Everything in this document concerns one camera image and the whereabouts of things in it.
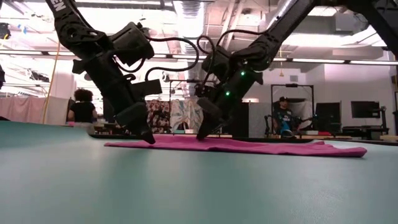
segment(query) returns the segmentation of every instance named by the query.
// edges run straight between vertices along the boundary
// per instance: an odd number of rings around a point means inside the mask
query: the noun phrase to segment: desk
[[[103,147],[84,131],[0,122],[2,224],[398,222],[398,149],[363,159]]]

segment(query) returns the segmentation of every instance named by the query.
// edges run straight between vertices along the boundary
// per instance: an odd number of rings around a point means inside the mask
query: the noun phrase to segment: cap
[[[287,97],[282,96],[281,98],[279,98],[279,102],[285,102],[287,101]]]

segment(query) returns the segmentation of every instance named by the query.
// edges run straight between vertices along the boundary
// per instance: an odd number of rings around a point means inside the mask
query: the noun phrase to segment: man sitting in chair
[[[272,113],[272,125],[276,134],[281,134],[285,131],[292,131],[293,113],[289,109],[288,99],[286,97],[279,98],[279,107],[274,108]]]

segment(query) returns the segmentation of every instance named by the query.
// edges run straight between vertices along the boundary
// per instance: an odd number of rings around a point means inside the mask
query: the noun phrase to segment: white wall
[[[388,60],[387,55],[380,60]],[[380,125],[381,119],[354,119],[351,101],[379,101],[385,106],[387,127],[395,133],[394,87],[391,67],[376,65],[320,65],[306,74],[308,84],[315,86],[315,102],[341,101],[343,126]]]
[[[300,69],[286,68],[282,69],[283,76],[280,75],[281,69],[277,68],[272,71],[264,71],[263,80],[264,84],[259,85],[255,83],[251,89],[244,96],[245,98],[258,98],[260,102],[271,102],[271,84],[287,84],[291,83],[290,76],[298,75],[298,84],[306,84],[305,73],[301,73]],[[276,86],[273,89],[274,101],[277,101],[279,97],[286,96],[290,98],[311,98],[311,91],[309,88],[306,90],[302,88],[286,88],[282,86]]]

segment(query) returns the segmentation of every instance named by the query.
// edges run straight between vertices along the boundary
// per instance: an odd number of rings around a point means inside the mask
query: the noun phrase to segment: person
[[[289,109],[289,99],[282,96],[279,98],[279,107],[274,108],[272,123],[274,130],[280,134],[283,130],[291,130],[293,112]]]
[[[98,117],[92,103],[93,93],[89,90],[78,89],[75,91],[74,103],[68,112],[68,120],[74,121],[74,127],[85,128],[88,134],[94,134],[93,120]]]

